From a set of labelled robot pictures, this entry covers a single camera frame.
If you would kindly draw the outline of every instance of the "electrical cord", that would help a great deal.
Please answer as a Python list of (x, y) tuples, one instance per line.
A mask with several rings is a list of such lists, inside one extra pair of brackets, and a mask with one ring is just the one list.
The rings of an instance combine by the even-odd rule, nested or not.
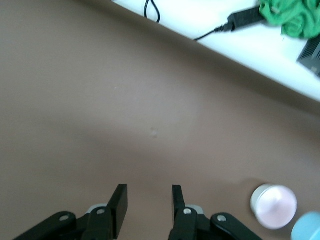
[(233, 29), (233, 27), (234, 27), (234, 25), (232, 23), (228, 22), (225, 25), (219, 26), (219, 27), (215, 28), (214, 30), (212, 30), (212, 31), (210, 31), (210, 32), (208, 32), (206, 34), (195, 38), (194, 41), (198, 41), (200, 39), (203, 39), (206, 36), (209, 36), (210, 34), (213, 34), (213, 33), (221, 33), (221, 32), (231, 31)]
[(156, 20), (156, 22), (157, 23), (159, 23), (160, 22), (160, 12), (159, 12), (159, 9), (158, 9), (158, 7), (157, 7), (157, 5), (155, 4), (155, 1), (154, 0), (146, 0), (145, 1), (145, 5), (144, 5), (144, 17), (145, 18), (148, 18), (148, 16), (147, 16), (147, 8), (148, 8), (148, 5), (149, 5), (149, 2), (151, 1), (151, 3), (152, 3), (152, 5), (153, 5), (153, 7), (154, 7), (154, 9), (155, 9), (155, 11), (156, 11), (156, 14), (157, 14), (157, 16), (158, 16), (158, 19)]
[(260, 7), (256, 6), (254, 8), (250, 8), (244, 11), (234, 12), (228, 17), (228, 23), (219, 26), (200, 37), (195, 38), (194, 41), (203, 39), (213, 33), (234, 31), (237, 29), (248, 27), (253, 24), (260, 23), (264, 21), (265, 18), (259, 13), (259, 10)]

